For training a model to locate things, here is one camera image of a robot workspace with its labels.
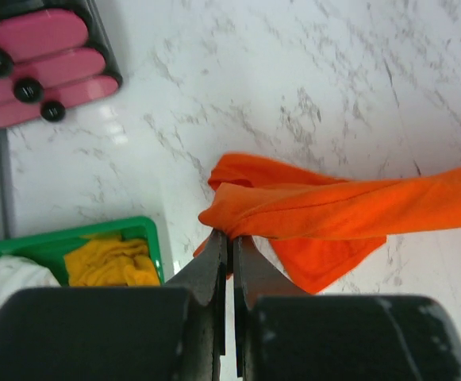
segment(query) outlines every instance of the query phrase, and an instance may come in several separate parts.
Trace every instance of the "marble surface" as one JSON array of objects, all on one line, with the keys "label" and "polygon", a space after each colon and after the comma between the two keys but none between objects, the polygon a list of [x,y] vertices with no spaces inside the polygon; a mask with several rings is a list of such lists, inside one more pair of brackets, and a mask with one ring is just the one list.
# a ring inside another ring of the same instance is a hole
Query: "marble surface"
[{"label": "marble surface", "polygon": [[[145,214],[171,275],[224,152],[353,179],[461,166],[461,0],[96,3],[125,85],[10,130],[18,236]],[[390,237],[326,292],[425,294],[461,336],[461,229]]]}]

